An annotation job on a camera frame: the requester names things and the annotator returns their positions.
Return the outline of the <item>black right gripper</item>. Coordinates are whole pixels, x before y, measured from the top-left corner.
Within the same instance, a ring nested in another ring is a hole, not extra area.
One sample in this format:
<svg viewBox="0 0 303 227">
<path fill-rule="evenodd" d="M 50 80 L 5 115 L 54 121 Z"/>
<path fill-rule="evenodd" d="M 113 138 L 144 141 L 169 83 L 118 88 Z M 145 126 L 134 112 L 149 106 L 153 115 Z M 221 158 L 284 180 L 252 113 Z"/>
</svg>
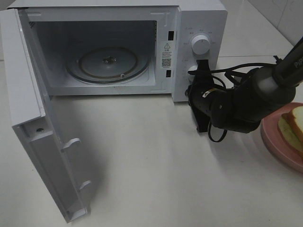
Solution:
<svg viewBox="0 0 303 227">
<path fill-rule="evenodd" d="M 188 87 L 188 102 L 193 110 L 198 133 L 209 132 L 211 105 L 215 96 L 224 91 L 224 86 L 215 84 L 208 60 L 197 60 L 197 69 L 192 84 Z"/>
</svg>

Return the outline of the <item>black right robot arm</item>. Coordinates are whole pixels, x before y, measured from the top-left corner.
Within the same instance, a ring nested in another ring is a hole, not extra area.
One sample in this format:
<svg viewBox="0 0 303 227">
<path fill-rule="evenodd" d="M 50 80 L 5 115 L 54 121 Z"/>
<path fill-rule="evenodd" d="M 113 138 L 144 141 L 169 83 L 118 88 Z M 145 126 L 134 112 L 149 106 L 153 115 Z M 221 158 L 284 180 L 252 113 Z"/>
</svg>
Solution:
<svg viewBox="0 0 303 227">
<path fill-rule="evenodd" d="M 303 41 L 275 64 L 245 63 L 222 70 L 210 70 L 207 60 L 198 60 L 188 71 L 193 82 L 186 96 L 197 122 L 198 132 L 212 127 L 249 133 L 263 118 L 290 103 L 303 81 Z"/>
</svg>

